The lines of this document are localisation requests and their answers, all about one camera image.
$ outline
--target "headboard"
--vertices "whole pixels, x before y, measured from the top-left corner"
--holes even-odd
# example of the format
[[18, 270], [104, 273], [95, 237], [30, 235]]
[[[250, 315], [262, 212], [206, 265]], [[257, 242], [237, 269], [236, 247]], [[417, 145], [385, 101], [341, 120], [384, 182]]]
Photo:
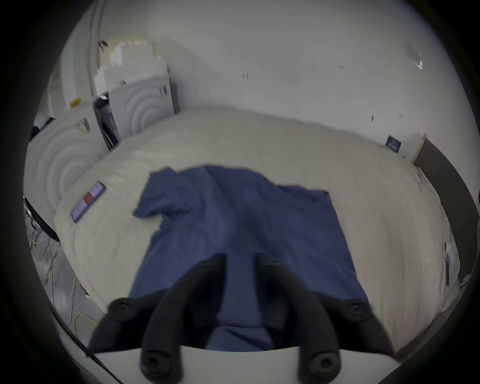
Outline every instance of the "headboard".
[[413, 164], [419, 167], [436, 189], [460, 258], [460, 281], [472, 272], [477, 259], [477, 225], [479, 213], [464, 181], [440, 150], [428, 139]]

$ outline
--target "white comforter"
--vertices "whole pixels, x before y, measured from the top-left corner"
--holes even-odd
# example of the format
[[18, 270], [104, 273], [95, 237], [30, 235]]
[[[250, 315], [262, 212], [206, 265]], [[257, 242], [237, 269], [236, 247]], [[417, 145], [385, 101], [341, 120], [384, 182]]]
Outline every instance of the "white comforter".
[[[181, 113], [123, 142], [63, 197], [55, 226], [78, 279], [103, 310], [129, 294], [160, 217], [132, 216], [151, 171], [201, 164], [250, 168], [278, 184], [330, 192], [358, 279], [399, 350], [458, 293], [459, 260], [440, 200], [389, 149], [318, 124], [231, 108]], [[107, 187], [85, 216], [70, 211]], [[450, 243], [446, 285], [445, 244]]]

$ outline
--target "yellow cable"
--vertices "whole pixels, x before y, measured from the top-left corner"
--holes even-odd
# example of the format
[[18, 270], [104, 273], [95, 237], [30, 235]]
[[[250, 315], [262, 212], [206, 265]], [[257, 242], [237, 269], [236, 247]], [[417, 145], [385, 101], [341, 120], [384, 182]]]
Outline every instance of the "yellow cable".
[[77, 339], [78, 339], [78, 335], [77, 335], [77, 329], [75, 328], [75, 324], [79, 316], [86, 317], [88, 320], [94, 322], [95, 324], [98, 324], [98, 321], [92, 319], [90, 316], [87, 316], [85, 313], [81, 313], [81, 312], [77, 313], [73, 318], [73, 333], [75, 333], [75, 336], [77, 336]]

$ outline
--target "floor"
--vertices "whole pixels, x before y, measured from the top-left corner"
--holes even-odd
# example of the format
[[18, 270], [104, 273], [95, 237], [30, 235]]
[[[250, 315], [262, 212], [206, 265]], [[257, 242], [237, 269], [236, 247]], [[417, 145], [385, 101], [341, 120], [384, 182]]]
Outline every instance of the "floor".
[[25, 224], [32, 258], [48, 298], [79, 340], [88, 345], [96, 324], [104, 313], [85, 294], [61, 244], [43, 232], [27, 213]]

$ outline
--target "blue t-shirt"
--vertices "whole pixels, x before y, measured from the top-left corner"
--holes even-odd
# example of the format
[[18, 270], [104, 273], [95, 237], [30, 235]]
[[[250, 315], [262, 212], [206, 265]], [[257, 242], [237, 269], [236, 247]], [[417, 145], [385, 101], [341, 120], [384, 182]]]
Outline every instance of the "blue t-shirt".
[[[150, 175], [134, 212], [141, 218], [158, 214], [164, 221], [130, 297], [171, 288], [199, 261], [226, 253], [218, 314], [224, 335], [213, 335], [212, 349], [268, 349], [263, 344], [268, 336], [257, 335], [263, 334], [254, 273], [258, 252], [281, 262], [312, 291], [368, 302], [326, 191], [276, 186], [246, 169], [206, 166], [177, 173], [166, 168]], [[237, 332], [255, 335], [256, 349], [225, 346]]]

